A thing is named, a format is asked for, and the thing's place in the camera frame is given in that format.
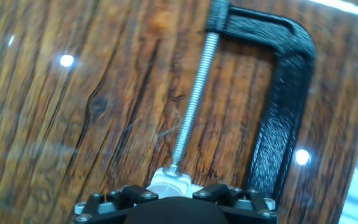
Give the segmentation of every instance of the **wood grain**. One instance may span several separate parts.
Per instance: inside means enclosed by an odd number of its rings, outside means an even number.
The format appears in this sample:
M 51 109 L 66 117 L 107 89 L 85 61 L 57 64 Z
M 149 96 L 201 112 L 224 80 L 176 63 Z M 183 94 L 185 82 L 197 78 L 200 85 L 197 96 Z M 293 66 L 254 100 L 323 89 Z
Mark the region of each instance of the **wood grain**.
M 315 41 L 296 147 L 311 161 L 291 165 L 278 213 L 337 223 L 358 155 L 358 16 L 307 0 L 232 3 L 294 19 Z M 89 194 L 147 185 L 170 163 L 209 4 L 0 0 L 0 223 L 69 223 Z M 274 63 L 221 41 L 181 165 L 196 184 L 242 183 Z

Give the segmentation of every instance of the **screw head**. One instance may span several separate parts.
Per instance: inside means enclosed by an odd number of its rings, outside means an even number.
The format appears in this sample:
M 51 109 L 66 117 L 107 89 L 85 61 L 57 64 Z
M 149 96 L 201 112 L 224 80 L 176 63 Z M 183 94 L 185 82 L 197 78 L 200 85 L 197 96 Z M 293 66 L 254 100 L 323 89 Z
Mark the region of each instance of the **screw head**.
M 144 192 L 142 193 L 142 198 L 155 198 L 157 197 L 157 194 L 153 193 L 153 192 Z
M 181 177 L 181 172 L 179 172 L 179 167 L 176 164 L 171 164 L 169 168 L 164 168 L 162 169 L 162 172 L 169 176 L 169 177 L 174 177 L 174 178 L 179 178 Z
M 256 193 L 259 193 L 259 191 L 254 190 L 254 189 L 249 189 L 249 190 L 248 190 L 248 193 L 256 194 Z
M 77 203 L 76 206 L 78 207 L 85 207 L 86 205 L 86 202 L 80 202 L 80 203 Z
M 78 222 L 87 222 L 89 220 L 91 220 L 92 218 L 92 215 L 90 214 L 81 214 L 81 215 L 78 215 L 75 220 L 78 221 Z
M 272 214 L 272 212 L 270 210 L 263 209 L 258 211 L 258 214 L 262 215 L 263 217 L 269 217 Z
M 119 193 L 120 193 L 119 190 L 114 190 L 114 191 L 112 191 L 112 192 L 109 192 L 109 195 L 117 195 L 117 194 L 119 194 Z
M 265 202 L 270 202 L 270 203 L 272 203 L 272 202 L 274 202 L 274 200 L 271 199 L 271 198 L 265 198 Z
M 275 217 L 277 215 L 277 213 L 272 212 L 272 211 L 267 210 L 267 209 L 263 209 L 263 210 L 258 211 L 258 214 L 262 215 L 263 217 Z
M 208 192 L 206 192 L 205 190 L 200 190 L 194 193 L 195 196 L 197 197 L 207 197 L 209 195 Z

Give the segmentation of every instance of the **black mounting piece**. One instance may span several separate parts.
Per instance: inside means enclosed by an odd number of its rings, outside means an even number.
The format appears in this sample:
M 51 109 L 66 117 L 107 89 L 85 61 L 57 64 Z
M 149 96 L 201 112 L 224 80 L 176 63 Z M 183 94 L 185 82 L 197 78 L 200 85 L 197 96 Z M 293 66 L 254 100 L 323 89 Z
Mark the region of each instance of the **black mounting piece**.
M 132 185 L 124 187 L 121 192 L 107 194 L 106 201 L 113 205 L 104 212 L 99 210 L 104 202 L 104 195 L 90 195 L 74 223 L 277 224 L 277 214 L 269 210 L 262 195 L 255 191 L 247 192 L 245 196 L 252 205 L 251 210 L 236 206 L 237 202 L 244 199 L 241 189 L 229 189 L 224 184 L 207 186 L 195 192 L 193 198 L 162 199 L 158 199 L 157 194 L 147 189 Z
M 291 19 L 212 0 L 207 32 L 275 51 L 276 70 L 243 189 L 279 201 L 301 126 L 316 57 L 309 33 Z

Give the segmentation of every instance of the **metal threaded rod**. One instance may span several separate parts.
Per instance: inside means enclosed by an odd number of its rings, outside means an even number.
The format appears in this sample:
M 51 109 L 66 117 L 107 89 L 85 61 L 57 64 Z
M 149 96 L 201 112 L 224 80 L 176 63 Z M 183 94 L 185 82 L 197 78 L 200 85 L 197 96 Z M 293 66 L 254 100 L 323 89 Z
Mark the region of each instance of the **metal threaded rod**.
M 196 80 L 194 82 L 193 91 L 189 99 L 185 118 L 183 119 L 177 143 L 172 155 L 172 164 L 165 173 L 170 176 L 178 176 L 178 163 L 185 155 L 186 147 L 190 139 L 191 131 L 193 130 L 194 120 L 197 115 L 198 105 L 203 96 L 204 87 L 208 79 L 209 69 L 211 68 L 216 47 L 219 43 L 219 34 L 210 32 L 206 36 L 204 51 L 201 56 L 200 67 L 198 68 Z

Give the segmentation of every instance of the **silver metal fitting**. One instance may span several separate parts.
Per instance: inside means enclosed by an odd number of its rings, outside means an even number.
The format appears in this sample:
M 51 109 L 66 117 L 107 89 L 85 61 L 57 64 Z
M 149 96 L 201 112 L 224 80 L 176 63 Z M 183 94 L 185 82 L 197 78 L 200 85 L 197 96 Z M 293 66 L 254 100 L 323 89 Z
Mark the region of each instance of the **silver metal fitting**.
M 117 194 L 119 194 L 119 193 L 120 193 L 119 190 L 113 190 L 112 192 L 109 192 L 108 194 L 109 194 L 109 195 L 117 195 Z
M 209 193 L 206 192 L 205 190 L 200 190 L 200 191 L 197 191 L 194 193 L 194 196 L 197 196 L 197 197 L 207 197 L 209 196 Z
M 273 200 L 271 198 L 265 198 L 265 202 L 266 203 L 275 203 L 275 200 Z
M 259 193 L 259 191 L 254 190 L 254 189 L 249 189 L 247 192 L 248 192 L 248 193 L 251 193 L 251 194 L 257 194 L 257 193 Z
M 75 220 L 78 221 L 78 222 L 87 222 L 89 220 L 91 220 L 92 218 L 92 215 L 90 214 L 81 214 L 81 215 L 78 215 Z
M 142 193 L 142 198 L 155 198 L 157 197 L 157 194 L 153 193 L 153 192 L 144 192 Z
M 170 177 L 181 177 L 181 172 L 178 170 L 178 165 L 174 163 L 172 163 L 169 168 L 162 169 L 162 172 Z
M 263 209 L 263 210 L 258 211 L 258 214 L 262 215 L 263 217 L 272 217 L 272 216 L 277 215 L 277 213 L 272 212 L 272 211 L 267 210 L 267 209 Z

